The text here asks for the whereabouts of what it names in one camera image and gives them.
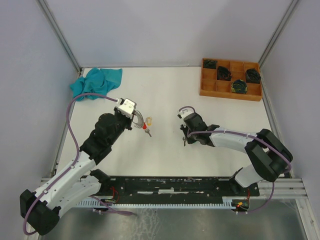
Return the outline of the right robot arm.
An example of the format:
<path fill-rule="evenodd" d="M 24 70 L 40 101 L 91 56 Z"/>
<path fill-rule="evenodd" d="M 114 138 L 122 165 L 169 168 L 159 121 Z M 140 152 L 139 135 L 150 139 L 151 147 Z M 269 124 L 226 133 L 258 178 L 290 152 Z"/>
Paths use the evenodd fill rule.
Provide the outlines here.
<path fill-rule="evenodd" d="M 260 181 L 275 182 L 282 174 L 292 169 L 293 155 L 284 144 L 268 129 L 257 133 L 238 132 L 216 124 L 207 125 L 202 117 L 193 110 L 178 110 L 182 120 L 184 144 L 221 147 L 244 153 L 250 165 L 236 171 L 229 179 L 229 189 L 236 196 L 242 195 L 248 187 Z"/>

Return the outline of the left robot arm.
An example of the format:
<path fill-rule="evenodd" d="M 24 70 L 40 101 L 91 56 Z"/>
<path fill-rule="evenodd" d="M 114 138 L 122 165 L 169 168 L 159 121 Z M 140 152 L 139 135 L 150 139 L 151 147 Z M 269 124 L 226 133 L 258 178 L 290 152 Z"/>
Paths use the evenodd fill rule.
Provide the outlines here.
<path fill-rule="evenodd" d="M 132 129 L 135 113 L 134 108 L 118 106 L 114 113 L 102 114 L 65 168 L 35 191 L 26 189 L 20 195 L 25 235 L 31 235 L 27 225 L 39 235 L 46 235 L 83 199 L 112 192 L 111 178 L 96 166 L 112 151 L 112 145 L 124 130 Z"/>

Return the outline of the red key tag with key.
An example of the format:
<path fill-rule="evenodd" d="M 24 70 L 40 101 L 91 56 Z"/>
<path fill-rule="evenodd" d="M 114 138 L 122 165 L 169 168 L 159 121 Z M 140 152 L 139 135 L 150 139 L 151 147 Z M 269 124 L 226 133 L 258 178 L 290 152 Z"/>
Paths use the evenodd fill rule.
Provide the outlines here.
<path fill-rule="evenodd" d="M 145 123 L 143 124 L 142 129 L 144 130 L 144 132 L 145 132 L 146 134 L 148 134 L 150 137 L 152 137 L 152 135 L 151 135 L 151 133 L 150 133 L 150 130 L 149 130 L 148 126 L 147 126 Z"/>

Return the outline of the teal cloth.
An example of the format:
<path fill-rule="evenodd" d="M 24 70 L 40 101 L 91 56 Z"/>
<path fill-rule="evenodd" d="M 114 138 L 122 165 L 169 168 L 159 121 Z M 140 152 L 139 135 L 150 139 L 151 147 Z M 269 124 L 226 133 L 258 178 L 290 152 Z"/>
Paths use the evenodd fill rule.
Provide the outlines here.
<path fill-rule="evenodd" d="M 86 76 L 79 77 L 69 87 L 76 101 L 84 99 L 95 100 L 106 96 L 110 91 L 120 87 L 123 69 L 92 68 Z"/>

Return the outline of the dark rolled sock blue-yellow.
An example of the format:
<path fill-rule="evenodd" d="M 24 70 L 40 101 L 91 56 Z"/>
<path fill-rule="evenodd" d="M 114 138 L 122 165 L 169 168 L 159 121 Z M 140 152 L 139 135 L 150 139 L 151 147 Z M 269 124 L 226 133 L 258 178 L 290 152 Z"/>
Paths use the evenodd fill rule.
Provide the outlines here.
<path fill-rule="evenodd" d="M 231 84 L 231 92 L 236 94 L 246 94 L 248 86 L 242 79 L 237 79 Z"/>

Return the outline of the wooden compartment tray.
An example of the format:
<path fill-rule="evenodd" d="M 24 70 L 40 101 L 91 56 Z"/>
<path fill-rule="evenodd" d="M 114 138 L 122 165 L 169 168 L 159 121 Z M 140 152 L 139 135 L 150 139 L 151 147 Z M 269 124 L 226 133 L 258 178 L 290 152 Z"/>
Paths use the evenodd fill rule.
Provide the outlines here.
<path fill-rule="evenodd" d="M 203 68 L 204 59 L 217 60 L 216 69 Z M 226 67 L 231 72 L 232 78 L 230 81 L 217 80 L 217 69 L 219 66 Z M 252 68 L 256 69 L 261 76 L 260 65 L 257 62 L 203 58 L 201 63 L 199 94 L 206 97 L 259 102 L 263 98 L 262 80 L 260 80 L 259 84 L 246 82 L 246 71 Z M 231 84 L 237 79 L 246 82 L 246 94 L 232 93 Z"/>

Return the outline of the dark rolled sock top-left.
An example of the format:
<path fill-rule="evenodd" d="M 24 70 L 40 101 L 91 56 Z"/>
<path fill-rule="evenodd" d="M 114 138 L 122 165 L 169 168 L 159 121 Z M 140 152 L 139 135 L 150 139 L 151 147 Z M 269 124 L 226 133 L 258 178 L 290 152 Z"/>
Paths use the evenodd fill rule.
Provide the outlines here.
<path fill-rule="evenodd" d="M 203 60 L 203 68 L 204 69 L 217 69 L 217 63 L 218 61 L 215 59 L 204 59 Z"/>

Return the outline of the dark rolled sock right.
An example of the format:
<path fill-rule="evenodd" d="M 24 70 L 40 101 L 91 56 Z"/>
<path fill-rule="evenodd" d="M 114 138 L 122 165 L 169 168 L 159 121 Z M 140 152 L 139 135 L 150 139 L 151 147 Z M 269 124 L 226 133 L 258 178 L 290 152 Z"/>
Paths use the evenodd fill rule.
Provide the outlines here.
<path fill-rule="evenodd" d="M 245 79 L 247 83 L 259 84 L 261 82 L 261 75 L 255 68 L 249 68 L 245 72 Z"/>

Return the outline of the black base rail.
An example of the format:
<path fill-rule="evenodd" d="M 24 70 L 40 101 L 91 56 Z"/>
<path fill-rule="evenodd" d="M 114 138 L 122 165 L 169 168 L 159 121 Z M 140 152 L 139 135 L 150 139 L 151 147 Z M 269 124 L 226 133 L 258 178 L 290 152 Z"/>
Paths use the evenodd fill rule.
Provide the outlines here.
<path fill-rule="evenodd" d="M 260 196 L 257 183 L 234 191 L 227 177 L 109 176 L 90 171 L 101 183 L 99 197 L 116 197 L 117 204 L 219 204 L 223 197 Z"/>

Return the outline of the left aluminium corner post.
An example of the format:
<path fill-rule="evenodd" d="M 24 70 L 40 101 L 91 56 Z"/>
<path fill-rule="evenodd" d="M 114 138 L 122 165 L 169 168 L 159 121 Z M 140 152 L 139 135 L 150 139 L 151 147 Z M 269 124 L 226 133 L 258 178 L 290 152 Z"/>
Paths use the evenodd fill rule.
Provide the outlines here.
<path fill-rule="evenodd" d="M 60 28 L 52 9 L 49 6 L 47 0 L 36 0 L 36 3 L 39 5 L 41 11 L 43 12 L 45 18 L 47 19 L 50 27 L 52 28 L 54 34 L 56 35 L 58 41 L 60 42 L 63 50 L 65 51 L 68 59 L 72 63 L 75 70 L 80 74 L 82 72 L 82 67 L 76 59 L 65 35 L 63 34 L 62 29 Z"/>

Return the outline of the aluminium corner post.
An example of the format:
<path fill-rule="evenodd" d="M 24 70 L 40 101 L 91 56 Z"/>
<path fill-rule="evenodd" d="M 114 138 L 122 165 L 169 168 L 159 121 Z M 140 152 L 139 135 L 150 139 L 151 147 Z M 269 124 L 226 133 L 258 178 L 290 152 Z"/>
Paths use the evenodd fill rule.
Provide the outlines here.
<path fill-rule="evenodd" d="M 287 24 L 289 23 L 290 19 L 292 18 L 293 14 L 295 13 L 297 7 L 300 4 L 300 0 L 291 0 L 289 6 L 287 7 L 286 11 L 284 12 L 280 22 L 278 23 L 275 31 L 273 32 L 267 46 L 265 47 L 258 63 L 259 66 L 262 68 L 265 64 L 266 60 L 268 59 L 269 55 L 271 54 L 273 48 L 275 47 L 278 39 L 280 38 L 282 32 L 286 28 Z"/>
<path fill-rule="evenodd" d="M 43 12 L 45 18 L 47 19 L 50 27 L 52 28 L 54 34 L 56 35 L 58 41 L 60 42 L 63 50 L 65 51 L 68 59 L 72 63 L 75 70 L 80 74 L 82 72 L 82 67 L 76 59 L 65 35 L 63 34 L 62 29 L 60 28 L 52 9 L 49 6 L 47 0 L 36 0 L 36 3 L 39 5 L 41 11 Z"/>

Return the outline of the right aluminium corner post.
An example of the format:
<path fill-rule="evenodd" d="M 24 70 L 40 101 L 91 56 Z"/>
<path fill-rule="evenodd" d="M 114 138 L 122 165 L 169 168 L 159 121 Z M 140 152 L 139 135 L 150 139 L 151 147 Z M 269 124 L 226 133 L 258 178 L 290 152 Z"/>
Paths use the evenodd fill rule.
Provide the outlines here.
<path fill-rule="evenodd" d="M 271 54 L 273 48 L 275 47 L 278 39 L 280 38 L 282 32 L 286 28 L 287 24 L 289 23 L 290 19 L 292 18 L 293 14 L 295 13 L 297 7 L 300 4 L 300 0 L 291 0 L 289 6 L 287 7 L 286 11 L 284 12 L 280 22 L 278 23 L 275 31 L 273 32 L 267 46 L 265 47 L 258 63 L 259 66 L 262 68 L 265 64 L 266 60 L 268 59 L 269 55 Z"/>

